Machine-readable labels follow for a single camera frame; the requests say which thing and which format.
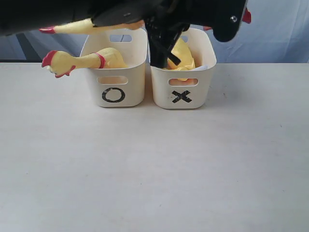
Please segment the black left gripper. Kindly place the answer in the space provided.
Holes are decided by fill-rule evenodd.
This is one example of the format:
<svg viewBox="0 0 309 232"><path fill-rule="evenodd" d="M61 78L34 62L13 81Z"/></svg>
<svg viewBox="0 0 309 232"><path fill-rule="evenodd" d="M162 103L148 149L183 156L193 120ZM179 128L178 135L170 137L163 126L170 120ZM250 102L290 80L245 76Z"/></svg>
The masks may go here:
<svg viewBox="0 0 309 232"><path fill-rule="evenodd" d="M143 19L148 35L150 65L166 68L168 59L181 60L172 53L182 32L191 24L210 28L216 40L228 42L242 23L249 23L246 0L164 0Z"/></svg>

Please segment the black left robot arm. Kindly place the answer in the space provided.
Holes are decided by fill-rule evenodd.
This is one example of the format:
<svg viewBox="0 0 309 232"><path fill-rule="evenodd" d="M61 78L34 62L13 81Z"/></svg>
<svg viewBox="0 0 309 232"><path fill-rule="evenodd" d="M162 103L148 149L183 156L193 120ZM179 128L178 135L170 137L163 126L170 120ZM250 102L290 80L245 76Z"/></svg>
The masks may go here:
<svg viewBox="0 0 309 232"><path fill-rule="evenodd" d="M148 34L150 64L164 68L180 59L172 49L191 25L210 27L220 42L250 23L245 0L3 0L0 33L3 36L55 27L89 19L94 28L143 21Z"/></svg>

